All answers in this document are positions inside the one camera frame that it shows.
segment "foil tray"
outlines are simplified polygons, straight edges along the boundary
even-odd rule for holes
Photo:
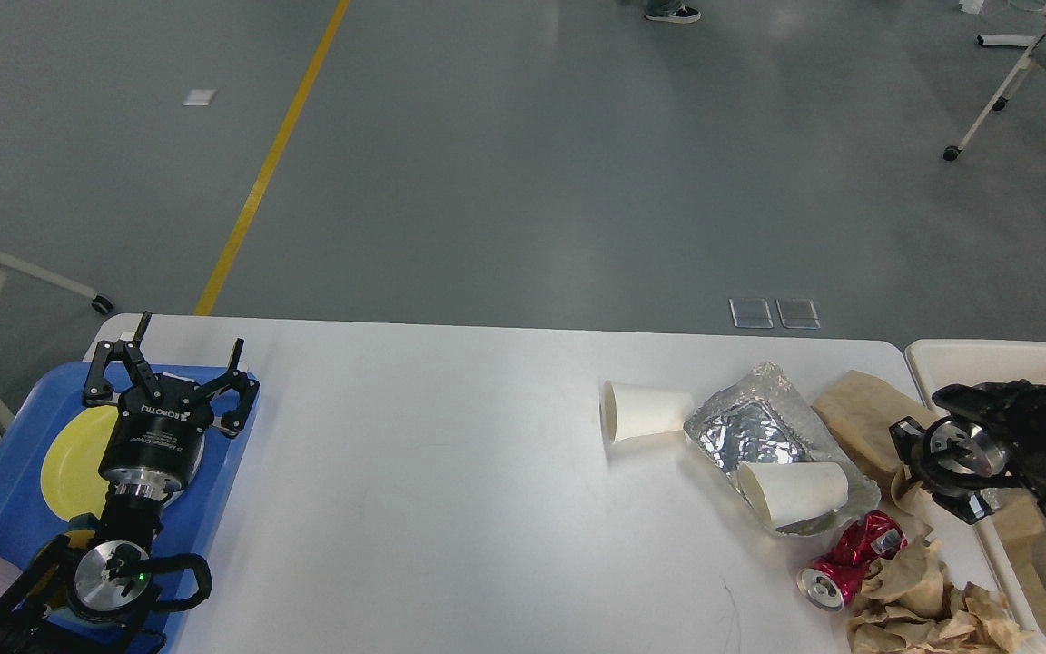
[[[883,498],[874,480],[863,475],[838,447],[821,418],[805,404],[783,369],[771,361],[705,401],[685,420],[685,433],[726,474],[747,504],[737,480],[743,463],[842,466],[848,481],[846,504],[824,516],[769,529],[777,534],[825,534],[878,509]]]

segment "white bin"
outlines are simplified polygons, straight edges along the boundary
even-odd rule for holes
[[[980,382],[1016,382],[1028,380],[1046,384],[1046,343],[1026,341],[924,340],[906,348],[914,381],[923,393],[926,406],[946,414],[931,402],[931,393],[948,384],[975,385]],[[992,520],[976,525],[985,555],[1008,596],[1016,619],[1026,630],[1043,633],[1030,611],[1028,601],[1003,550],[999,534]],[[1037,542],[1032,563],[1046,588],[1046,538]],[[1030,638],[1029,645],[1046,651],[1046,638]]]

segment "red can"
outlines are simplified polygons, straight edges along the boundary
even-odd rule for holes
[[[797,588],[818,609],[842,611],[863,586],[870,564],[880,558],[893,559],[902,547],[906,547],[906,537],[897,522],[881,511],[870,511],[846,526],[828,555],[818,556],[797,572]]]

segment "white table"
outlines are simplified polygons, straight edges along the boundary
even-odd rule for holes
[[[224,365],[236,336],[257,419],[178,653],[847,651],[794,582],[835,534],[772,537],[680,438],[606,446],[597,404],[767,360],[809,401],[850,368],[917,396],[890,344],[158,315],[142,352]],[[995,588],[970,526],[935,526]]]

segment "yellow floor line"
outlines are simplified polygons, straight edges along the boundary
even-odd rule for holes
[[[265,198],[265,191],[269,189],[269,181],[273,178],[273,171],[277,170],[277,164],[281,161],[286,144],[290,141],[293,129],[296,128],[298,118],[301,117],[301,109],[304,108],[304,103],[309,98],[309,91],[312,90],[313,83],[317,80],[320,64],[325,61],[325,52],[328,51],[328,46],[334,42],[337,26],[341,24],[341,18],[345,16],[345,8],[348,5],[349,0],[338,0],[334,17],[328,20],[325,33],[322,35],[320,43],[317,45],[317,51],[309,61],[306,73],[301,78],[301,86],[298,86],[298,91],[290,103],[290,111],[286,112],[286,119],[281,121],[281,128],[278,130],[277,136],[273,138],[273,144],[269,148],[269,156],[260,165],[257,180],[252,183],[249,197],[245,199],[245,206],[241,207],[241,216],[237,216],[229,240],[224,244],[224,251],[221,251],[221,257],[217,260],[217,268],[212,269],[211,276],[208,277],[208,285],[200,294],[200,301],[196,303],[196,310],[192,310],[195,315],[212,314],[212,307],[217,305],[217,297],[221,294],[221,289],[224,289],[224,281],[228,278],[229,271],[232,270],[232,262],[236,261],[237,252],[241,252],[241,244],[244,243],[245,235],[249,232],[252,219],[256,218],[257,207],[260,206],[262,198]]]

